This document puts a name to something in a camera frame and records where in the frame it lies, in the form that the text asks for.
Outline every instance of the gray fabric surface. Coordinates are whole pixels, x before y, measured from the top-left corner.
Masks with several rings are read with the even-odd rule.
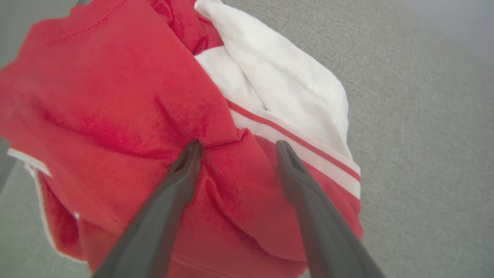
[[[10,143],[0,137],[0,193],[15,162],[15,158],[6,155],[9,147]]]
[[[86,264],[60,257],[41,224],[33,179],[16,162],[0,194],[0,277],[86,278]]]
[[[389,278],[494,277],[494,72],[390,0],[226,0],[331,69]]]

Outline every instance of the red and white garment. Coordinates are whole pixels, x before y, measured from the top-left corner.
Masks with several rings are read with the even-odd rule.
[[[94,0],[33,26],[0,72],[0,135],[26,161],[53,247],[97,269],[181,150],[204,146],[169,277],[297,277],[276,170],[287,140],[362,235],[336,77],[217,0]]]

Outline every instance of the seam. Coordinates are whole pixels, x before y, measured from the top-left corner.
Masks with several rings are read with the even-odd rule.
[[[118,4],[113,9],[111,9],[110,12],[106,16],[104,16],[102,19],[100,19],[98,22],[94,23],[93,25],[91,25],[91,26],[89,26],[83,30],[80,30],[78,32],[71,33],[65,37],[61,37],[61,38],[52,40],[52,41],[48,42],[46,45],[51,45],[51,44],[54,44],[54,43],[59,42],[59,41],[66,41],[70,38],[73,38],[73,37],[79,35],[79,34],[93,30],[94,28],[96,28],[96,27],[100,26],[101,24],[105,23],[106,21],[108,21],[110,19],[110,17],[115,13],[115,11],[117,9],[119,9],[120,7],[122,7],[126,3],[127,3],[127,0],[123,0],[122,2],[120,2],[120,4]]]

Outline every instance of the white stripe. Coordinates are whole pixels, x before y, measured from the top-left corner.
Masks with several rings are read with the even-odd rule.
[[[345,155],[335,151],[333,148],[331,148],[327,144],[322,143],[322,142],[314,139],[311,135],[303,133],[302,131],[300,131],[300,129],[298,129],[297,127],[295,127],[291,123],[281,119],[280,117],[278,117],[277,115],[274,115],[270,111],[264,110],[264,109],[259,108],[259,107],[252,106],[249,103],[245,103],[243,101],[243,99],[240,97],[229,95],[228,97],[225,97],[225,98],[227,100],[233,102],[234,104],[240,106],[241,108],[248,111],[249,113],[254,114],[254,115],[256,115],[260,118],[263,118],[269,122],[272,122],[274,124],[277,124],[278,126],[283,128],[287,132],[290,132],[291,134],[297,136],[298,138],[302,139],[303,141],[305,141],[309,145],[315,147],[316,149],[319,149],[320,151],[322,151],[322,152],[326,153],[327,155],[340,161],[341,163],[343,163],[344,165],[346,165],[347,167],[349,167],[350,169],[355,171],[360,176],[360,167],[352,159],[349,159]]]
[[[81,261],[77,258],[74,258],[74,257],[71,257],[67,254],[64,254],[56,248],[55,243],[53,241],[53,237],[51,236],[50,228],[48,226],[48,220],[46,219],[46,211],[44,209],[43,193],[41,192],[41,185],[40,185],[40,180],[38,178],[38,172],[37,172],[36,168],[34,166],[30,165],[29,163],[24,164],[24,169],[26,169],[26,171],[28,171],[29,175],[34,180],[34,184],[36,187],[36,193],[38,195],[38,205],[40,207],[40,215],[41,215],[41,222],[43,223],[44,235],[46,236],[46,239],[48,239],[48,242],[50,243],[51,248],[53,248],[53,250],[60,257],[69,259],[69,260],[76,262],[76,263],[86,264],[87,263],[86,261]]]
[[[34,157],[22,152],[22,151],[19,151],[19,150],[16,150],[16,149],[13,149],[13,148],[9,148],[7,150],[7,155],[9,156],[12,156],[12,157],[15,157],[21,161],[24,161],[25,163],[31,165],[32,167],[40,170],[41,172],[43,172],[45,175],[51,177],[51,173],[50,173],[50,170],[48,169],[48,167],[46,166],[46,164],[44,164],[43,162],[35,159]]]
[[[325,174],[326,176],[328,176],[329,178],[334,180],[342,188],[344,188],[349,193],[354,195],[357,199],[360,199],[360,183],[358,180],[356,180],[353,176],[348,174],[346,171],[342,170],[341,168],[337,167],[336,165],[332,164],[331,162],[329,162],[329,161],[325,160],[324,158],[320,157],[319,155],[315,154],[311,150],[300,145],[299,143],[292,140],[288,136],[282,134],[278,130],[276,130],[276,129],[268,126],[268,125],[265,125],[265,124],[256,122],[254,120],[251,120],[251,119],[241,115],[240,113],[236,112],[233,109],[230,109],[230,112],[232,114],[232,118],[233,118],[233,120],[235,122],[235,126],[237,128],[239,128],[239,129],[247,128],[250,130],[250,132],[252,132],[252,134],[263,137],[263,138],[265,138],[265,139],[267,139],[273,143],[276,143],[276,141],[281,140],[281,139],[287,141],[291,145],[293,150],[297,153],[297,155],[303,161],[305,161],[306,163],[308,163],[312,167],[319,170],[321,173]],[[280,122],[277,122],[276,124],[281,126],[282,128],[285,128],[284,125],[286,126],[286,124],[282,124]],[[336,159],[338,159],[336,157],[338,155],[343,157],[341,154],[337,153],[336,151],[326,152],[326,153],[328,155],[336,158]],[[348,163],[348,161],[347,161],[344,164],[345,165],[351,164],[351,166],[349,165],[349,167],[354,169],[355,172],[357,172],[358,174],[360,174],[360,168],[358,168],[358,166],[353,161],[352,161],[352,163]]]

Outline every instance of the red stripe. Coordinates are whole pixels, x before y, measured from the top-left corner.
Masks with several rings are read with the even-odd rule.
[[[360,182],[360,176],[357,172],[355,172],[352,168],[346,166],[345,164],[343,164],[342,162],[340,162],[339,160],[337,160],[336,158],[330,156],[329,154],[319,150],[318,148],[314,147],[313,145],[307,143],[306,141],[300,139],[299,137],[297,137],[295,134],[285,130],[284,128],[280,127],[279,125],[269,121],[269,120],[266,120],[262,117],[259,117],[255,114],[252,114],[250,113],[249,111],[243,109],[242,107],[236,105],[235,103],[229,101],[229,100],[226,100],[226,102],[228,103],[228,106],[233,109],[235,112],[241,114],[242,116],[244,117],[247,117],[253,121],[256,121],[258,123],[261,123],[261,124],[264,124],[264,125],[267,125],[267,126],[270,126],[272,128],[274,128],[275,130],[281,132],[282,134],[284,134],[285,136],[289,137],[290,139],[292,139],[293,141],[299,143],[300,145],[302,145],[303,147],[311,150],[313,153],[317,154],[318,156],[324,158],[325,160],[331,162],[332,164],[336,165],[337,167],[339,167],[340,169],[344,170],[345,172],[347,172],[349,175],[351,175],[352,177],[354,177],[356,180],[358,180]]]

